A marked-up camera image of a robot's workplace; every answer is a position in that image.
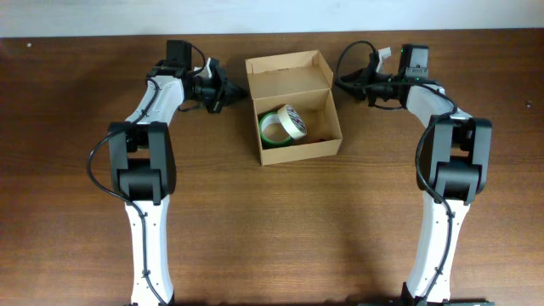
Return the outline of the green tape roll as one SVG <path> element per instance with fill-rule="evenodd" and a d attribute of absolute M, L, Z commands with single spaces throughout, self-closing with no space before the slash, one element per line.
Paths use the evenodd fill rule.
<path fill-rule="evenodd" d="M 258 123 L 259 135 L 264 148 L 278 148 L 291 145 L 293 137 L 285 130 L 276 112 L 264 115 Z"/>

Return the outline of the brown cardboard box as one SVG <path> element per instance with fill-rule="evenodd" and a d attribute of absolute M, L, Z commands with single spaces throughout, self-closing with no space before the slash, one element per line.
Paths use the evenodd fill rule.
<path fill-rule="evenodd" d="M 333 72 L 320 51 L 247 59 L 246 73 L 263 166 L 338 153 L 343 135 L 332 96 Z M 258 123 L 283 105 L 292 106 L 302 117 L 307 135 L 288 146 L 264 148 Z M 308 144 L 318 138 L 328 141 Z"/>

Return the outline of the white tape roll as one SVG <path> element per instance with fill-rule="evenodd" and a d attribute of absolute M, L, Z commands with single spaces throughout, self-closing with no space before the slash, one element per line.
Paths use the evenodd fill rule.
<path fill-rule="evenodd" d="M 281 126 L 295 140 L 302 139 L 307 135 L 307 128 L 302 117 L 290 105 L 283 105 L 278 111 Z"/>

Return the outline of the orange utility knife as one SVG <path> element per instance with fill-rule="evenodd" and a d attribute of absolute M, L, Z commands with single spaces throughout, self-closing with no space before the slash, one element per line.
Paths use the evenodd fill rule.
<path fill-rule="evenodd" d="M 315 144 L 315 143 L 320 143 L 320 142 L 325 142 L 325 141 L 328 141 L 328 139 L 323 139 L 323 138 L 318 138 L 318 139 L 311 139 L 308 144 Z"/>

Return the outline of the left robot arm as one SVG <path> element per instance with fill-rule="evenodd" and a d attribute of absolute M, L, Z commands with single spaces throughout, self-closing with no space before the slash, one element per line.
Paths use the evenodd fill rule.
<path fill-rule="evenodd" d="M 196 46 L 169 40 L 166 57 L 146 76 L 138 108 L 113 122 L 107 144 L 113 195 L 124 202 L 133 248 L 132 305 L 172 305 L 174 288 L 167 255 L 167 211 L 177 169 L 169 125 L 184 102 L 194 100 L 211 114 L 247 96 L 217 59 L 192 64 Z"/>

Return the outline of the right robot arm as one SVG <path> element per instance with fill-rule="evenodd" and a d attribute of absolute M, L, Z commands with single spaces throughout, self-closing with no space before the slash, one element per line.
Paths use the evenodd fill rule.
<path fill-rule="evenodd" d="M 423 220 L 415 263 L 393 305 L 452 305 L 451 269 L 464 218 L 486 185 L 492 124 L 463 111 L 439 82 L 428 76 L 429 48 L 405 44 L 399 69 L 384 74 L 390 49 L 372 48 L 368 65 L 335 83 L 376 108 L 397 100 L 424 126 L 415 154 L 416 182 L 422 191 Z"/>

